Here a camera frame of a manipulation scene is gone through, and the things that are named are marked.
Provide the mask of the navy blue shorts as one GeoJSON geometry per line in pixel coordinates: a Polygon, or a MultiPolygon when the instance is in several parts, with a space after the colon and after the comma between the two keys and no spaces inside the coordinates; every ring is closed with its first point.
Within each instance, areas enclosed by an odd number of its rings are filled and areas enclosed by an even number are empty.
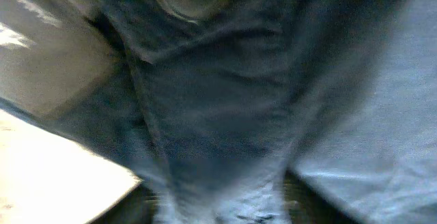
{"type": "Polygon", "coordinates": [[[435,223],[436,0],[1,0],[1,108],[133,172],[95,223],[435,223]]]}

